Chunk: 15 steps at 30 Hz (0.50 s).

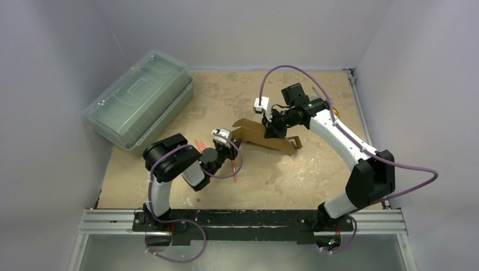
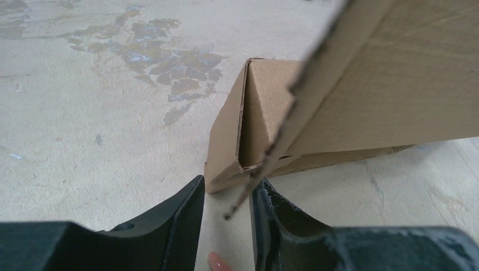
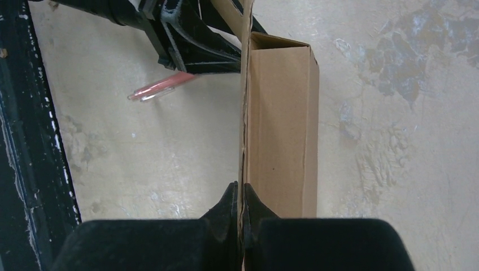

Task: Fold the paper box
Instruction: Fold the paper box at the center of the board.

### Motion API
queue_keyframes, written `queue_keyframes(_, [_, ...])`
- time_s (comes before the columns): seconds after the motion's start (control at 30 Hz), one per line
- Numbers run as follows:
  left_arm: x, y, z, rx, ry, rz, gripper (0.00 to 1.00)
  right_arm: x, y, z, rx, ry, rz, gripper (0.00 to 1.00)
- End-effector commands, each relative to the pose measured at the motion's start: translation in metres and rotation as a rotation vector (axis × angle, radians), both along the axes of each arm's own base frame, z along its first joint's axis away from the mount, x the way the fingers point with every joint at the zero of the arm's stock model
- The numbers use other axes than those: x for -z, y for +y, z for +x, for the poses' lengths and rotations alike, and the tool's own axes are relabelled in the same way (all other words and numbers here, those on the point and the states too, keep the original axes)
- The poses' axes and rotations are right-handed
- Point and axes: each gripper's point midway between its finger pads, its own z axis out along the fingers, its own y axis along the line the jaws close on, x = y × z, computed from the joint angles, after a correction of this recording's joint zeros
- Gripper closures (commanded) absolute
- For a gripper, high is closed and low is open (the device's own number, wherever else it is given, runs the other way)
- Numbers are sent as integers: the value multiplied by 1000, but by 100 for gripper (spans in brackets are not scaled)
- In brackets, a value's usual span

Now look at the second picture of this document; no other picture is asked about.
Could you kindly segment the brown cardboard box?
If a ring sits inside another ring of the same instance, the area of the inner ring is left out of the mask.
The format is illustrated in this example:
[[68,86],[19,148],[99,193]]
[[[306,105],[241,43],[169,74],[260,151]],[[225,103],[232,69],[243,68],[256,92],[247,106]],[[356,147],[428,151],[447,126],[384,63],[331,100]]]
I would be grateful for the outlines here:
[[333,1],[305,60],[250,58],[210,131],[210,194],[478,136],[477,1]]

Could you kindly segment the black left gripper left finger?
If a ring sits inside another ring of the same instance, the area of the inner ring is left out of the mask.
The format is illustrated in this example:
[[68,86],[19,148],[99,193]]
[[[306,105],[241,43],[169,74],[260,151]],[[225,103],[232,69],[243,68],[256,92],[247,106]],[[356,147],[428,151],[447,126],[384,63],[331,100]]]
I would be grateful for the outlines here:
[[71,221],[1,223],[2,270],[194,270],[204,177],[109,231]]

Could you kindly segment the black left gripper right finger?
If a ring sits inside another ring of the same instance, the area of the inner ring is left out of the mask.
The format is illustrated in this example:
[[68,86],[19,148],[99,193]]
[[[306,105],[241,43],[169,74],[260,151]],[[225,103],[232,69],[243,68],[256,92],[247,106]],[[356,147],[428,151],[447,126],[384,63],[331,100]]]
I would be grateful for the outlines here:
[[332,227],[264,180],[250,197],[256,270],[477,270],[478,244],[446,226]]

